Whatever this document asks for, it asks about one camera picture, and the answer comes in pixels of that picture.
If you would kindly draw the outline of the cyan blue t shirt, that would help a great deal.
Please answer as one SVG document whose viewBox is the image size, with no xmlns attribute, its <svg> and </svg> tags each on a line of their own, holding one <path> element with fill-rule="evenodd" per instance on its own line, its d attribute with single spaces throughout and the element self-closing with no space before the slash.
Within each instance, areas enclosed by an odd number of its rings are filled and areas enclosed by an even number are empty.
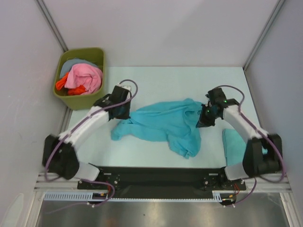
<svg viewBox="0 0 303 227">
<path fill-rule="evenodd" d="M 167 142 L 169 149 L 188 159 L 201 148 L 200 131 L 196 127 L 202 103 L 187 98 L 182 101 L 159 102 L 137 109 L 130 118 L 121 120 L 111 131 L 118 141 L 126 135 L 151 142 Z"/>
</svg>

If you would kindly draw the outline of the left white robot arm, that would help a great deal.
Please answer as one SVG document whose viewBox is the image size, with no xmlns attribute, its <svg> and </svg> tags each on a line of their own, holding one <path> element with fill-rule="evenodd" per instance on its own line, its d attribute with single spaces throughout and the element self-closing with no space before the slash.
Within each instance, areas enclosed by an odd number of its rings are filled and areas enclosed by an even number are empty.
<svg viewBox="0 0 303 227">
<path fill-rule="evenodd" d="M 80 146 L 104 124 L 112 119 L 125 120 L 130 115 L 131 87 L 116 85 L 111 94 L 98 99 L 89 112 L 75 126 L 60 133 L 48 135 L 45 138 L 42 164 L 47 173 L 55 173 L 58 178 L 88 180 L 94 189 L 101 188 L 105 178 L 100 175 L 97 166 L 79 161 L 77 151 Z"/>
</svg>

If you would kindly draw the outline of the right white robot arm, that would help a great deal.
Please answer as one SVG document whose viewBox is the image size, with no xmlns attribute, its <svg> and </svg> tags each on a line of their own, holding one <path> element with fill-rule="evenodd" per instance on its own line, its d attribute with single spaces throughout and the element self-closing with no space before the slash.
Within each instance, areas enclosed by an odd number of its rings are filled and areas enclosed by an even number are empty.
<svg viewBox="0 0 303 227">
<path fill-rule="evenodd" d="M 222 168 L 223 175 L 218 178 L 219 186 L 229 190 L 235 185 L 236 180 L 256 177 L 274 183 L 274 180 L 264 176 L 277 172 L 281 173 L 281 177 L 276 182 L 281 182 L 286 175 L 281 137 L 278 134 L 270 134 L 251 122 L 241 111 L 243 102 L 238 102 L 234 98 L 228 99 L 222 88 L 220 85 L 207 92 L 205 96 L 208 101 L 202 105 L 196 127 L 214 126 L 215 120 L 221 118 L 238 132 L 246 143 L 246 149 L 240 163 Z"/>
</svg>

